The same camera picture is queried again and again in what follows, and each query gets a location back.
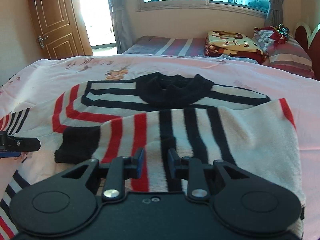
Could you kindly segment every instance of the curtain tieback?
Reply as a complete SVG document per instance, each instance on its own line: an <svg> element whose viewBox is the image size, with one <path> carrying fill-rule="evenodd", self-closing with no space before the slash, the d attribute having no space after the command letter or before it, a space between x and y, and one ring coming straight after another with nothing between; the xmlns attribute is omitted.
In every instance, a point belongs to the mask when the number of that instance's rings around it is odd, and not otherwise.
<svg viewBox="0 0 320 240"><path fill-rule="evenodd" d="M124 6L119 6L117 8L114 8L112 11L119 12L119 11L123 11L123 10L124 10Z"/></svg>
<svg viewBox="0 0 320 240"><path fill-rule="evenodd" d="M282 4L270 3L269 9L275 11L282 11Z"/></svg>

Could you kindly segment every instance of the brown door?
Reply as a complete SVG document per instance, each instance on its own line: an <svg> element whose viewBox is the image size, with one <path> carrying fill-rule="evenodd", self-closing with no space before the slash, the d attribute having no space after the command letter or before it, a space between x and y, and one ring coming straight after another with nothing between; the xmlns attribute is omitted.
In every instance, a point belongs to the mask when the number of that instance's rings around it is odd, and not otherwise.
<svg viewBox="0 0 320 240"><path fill-rule="evenodd" d="M79 0L28 0L28 3L44 58L92 55Z"/></svg>

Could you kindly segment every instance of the red headboard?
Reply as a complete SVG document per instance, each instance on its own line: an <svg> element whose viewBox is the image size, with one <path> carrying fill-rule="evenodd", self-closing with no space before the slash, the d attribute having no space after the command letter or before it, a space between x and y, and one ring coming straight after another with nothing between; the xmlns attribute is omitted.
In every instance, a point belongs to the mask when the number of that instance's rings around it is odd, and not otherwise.
<svg viewBox="0 0 320 240"><path fill-rule="evenodd" d="M312 60L312 69L315 77L320 80L320 24L311 34L310 28L305 23L297 24L294 38L308 53Z"/></svg>

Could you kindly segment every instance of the open doorway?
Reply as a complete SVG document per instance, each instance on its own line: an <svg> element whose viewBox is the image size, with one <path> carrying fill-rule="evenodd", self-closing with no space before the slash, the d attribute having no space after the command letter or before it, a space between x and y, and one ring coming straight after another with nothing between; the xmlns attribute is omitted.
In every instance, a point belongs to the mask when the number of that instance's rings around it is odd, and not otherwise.
<svg viewBox="0 0 320 240"><path fill-rule="evenodd" d="M80 0L80 5L93 55L116 55L116 40L108 0Z"/></svg>

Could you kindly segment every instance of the black collar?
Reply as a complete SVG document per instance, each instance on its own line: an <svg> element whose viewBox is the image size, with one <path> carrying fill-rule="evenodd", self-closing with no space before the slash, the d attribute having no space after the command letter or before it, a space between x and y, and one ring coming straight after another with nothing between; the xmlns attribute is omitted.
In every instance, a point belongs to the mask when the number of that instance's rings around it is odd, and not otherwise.
<svg viewBox="0 0 320 240"><path fill-rule="evenodd" d="M214 83L197 74L194 78L166 76L159 72L137 78L138 96L152 106L179 109L204 98Z"/></svg>

